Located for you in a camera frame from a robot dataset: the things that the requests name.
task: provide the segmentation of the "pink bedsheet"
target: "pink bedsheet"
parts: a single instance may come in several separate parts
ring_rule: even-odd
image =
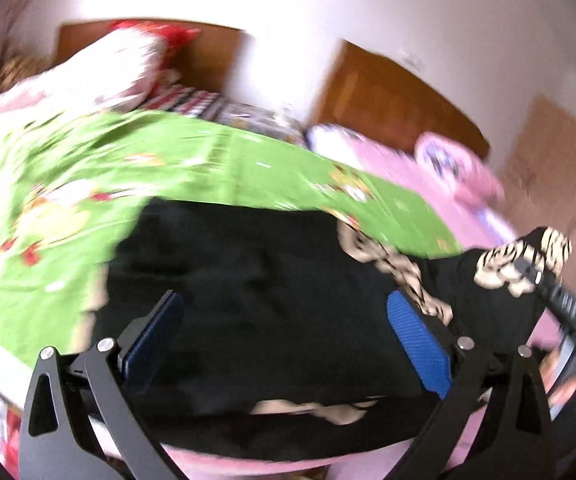
[[[415,191],[435,210],[464,249],[491,248],[498,238],[469,209],[456,203],[414,158],[360,136],[347,136],[363,170]]]

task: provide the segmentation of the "wooden cabinet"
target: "wooden cabinet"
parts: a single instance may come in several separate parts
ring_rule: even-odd
[[[549,225],[570,236],[563,280],[576,292],[576,117],[537,98],[499,176],[506,190],[500,211],[518,232]]]

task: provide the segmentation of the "striped cloth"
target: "striped cloth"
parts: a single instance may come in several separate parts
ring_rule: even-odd
[[[225,103],[225,99],[218,92],[206,92],[176,84],[168,88],[158,87],[139,108],[174,112],[185,117],[212,121]]]

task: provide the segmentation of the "bed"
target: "bed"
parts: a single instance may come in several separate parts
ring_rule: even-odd
[[[64,26],[55,61],[68,59],[102,37],[108,24],[109,20]],[[227,86],[240,33],[200,26],[206,27],[206,33],[178,59],[181,83],[221,92]],[[407,88],[404,83],[408,76],[397,86],[389,86],[390,93],[369,92],[378,97],[370,103],[377,102],[379,107],[365,107],[366,101],[354,92],[363,88],[363,76],[357,69],[348,76],[343,61],[373,56],[362,52],[345,47],[337,63],[340,69],[325,86],[313,122],[334,120],[366,135],[371,130],[362,129],[362,124],[374,124],[378,132],[375,138],[410,150],[415,135],[424,128],[437,128],[436,121],[446,118],[455,127],[454,138],[464,139],[459,137],[463,135],[459,126],[472,123],[447,107],[439,94],[433,94],[424,107],[436,107],[434,115],[429,115],[434,122],[416,116],[416,126],[407,126],[406,136],[388,141],[384,124],[395,117],[400,122],[402,119],[385,104],[396,96],[402,102],[414,102],[411,95],[401,94]],[[384,62],[379,59],[375,61],[377,71]],[[338,83],[339,70],[350,83]],[[414,79],[415,88],[421,89]],[[409,110],[419,112],[421,108]],[[478,146],[485,155],[487,142],[473,127],[468,126],[468,139],[472,138],[472,146]],[[11,112],[0,116],[3,397],[23,405],[31,366],[41,348],[54,345],[67,352],[81,345],[78,330],[87,311],[103,303],[103,264],[152,196],[280,210],[326,210],[406,253],[442,256],[460,252],[463,247],[418,193],[278,140],[153,110],[100,112],[75,118],[63,113],[36,117],[28,110]],[[116,454],[105,428],[97,424],[95,431],[104,450]],[[405,446],[402,443],[358,459],[389,470]],[[321,465],[269,465],[167,450],[184,469],[210,474],[266,474]],[[197,473],[196,478],[204,477]]]

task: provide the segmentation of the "black fabric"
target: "black fabric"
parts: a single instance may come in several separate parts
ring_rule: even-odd
[[[526,254],[527,247],[543,258],[541,246],[545,231],[546,228],[537,228],[505,249],[515,251],[503,259],[506,265],[512,265],[513,258]],[[419,266],[423,288],[452,306],[453,317],[448,328],[455,336],[469,336],[495,352],[514,352],[529,338],[545,303],[534,292],[517,298],[505,285],[484,288],[474,281],[482,255],[494,257],[499,251],[503,249],[471,249],[450,258],[428,260],[410,256],[410,260]]]
[[[291,462],[418,434],[438,398],[424,390],[388,323],[393,274],[346,254],[337,222],[320,211],[159,199],[146,206],[109,264],[109,302],[96,314],[92,340],[117,337],[168,289],[183,295],[186,317],[170,355],[148,391],[132,398],[162,442]],[[519,345],[542,309],[533,294],[517,300],[476,285],[481,253],[414,261],[423,286],[454,306],[458,335]],[[377,402],[357,407],[363,416],[343,425],[316,410],[250,415],[274,399]]]
[[[576,449],[576,390],[552,423],[555,456],[564,458]]]

